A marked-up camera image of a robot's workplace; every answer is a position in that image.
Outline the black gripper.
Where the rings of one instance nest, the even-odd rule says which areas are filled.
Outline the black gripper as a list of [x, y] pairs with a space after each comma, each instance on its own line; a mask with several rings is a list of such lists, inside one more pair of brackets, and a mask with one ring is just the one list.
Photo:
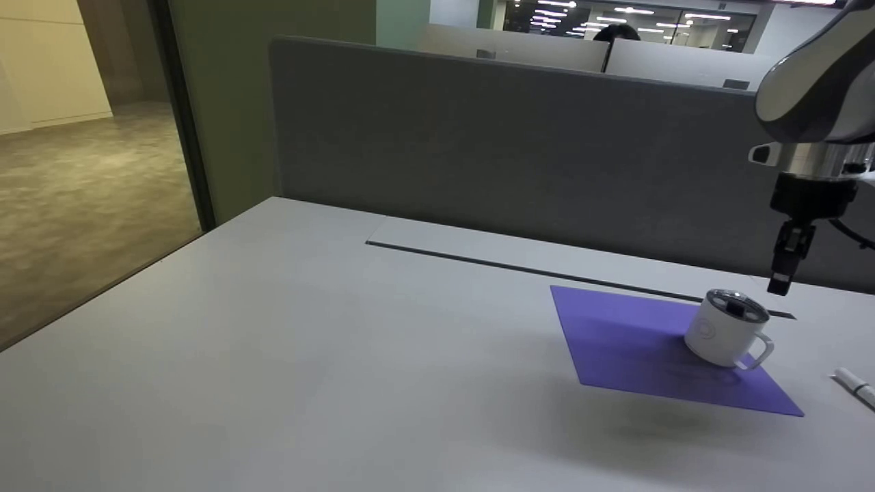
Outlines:
[[771, 260], [768, 290], [774, 295], [787, 295], [798, 264], [808, 260], [816, 219], [839, 219], [857, 198], [853, 179], [805, 179], [793, 174], [779, 174], [771, 208], [784, 212], [791, 220], [779, 227]]

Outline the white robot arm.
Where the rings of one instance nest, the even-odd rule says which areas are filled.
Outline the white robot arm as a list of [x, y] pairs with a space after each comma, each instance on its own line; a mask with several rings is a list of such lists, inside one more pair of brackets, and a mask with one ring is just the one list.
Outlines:
[[754, 93], [768, 141], [748, 157], [778, 171], [771, 208], [784, 212], [768, 264], [768, 290], [784, 295], [808, 260], [821, 219], [861, 247], [872, 239], [839, 216], [872, 176], [875, 0], [849, 0], [812, 37], [784, 55]]

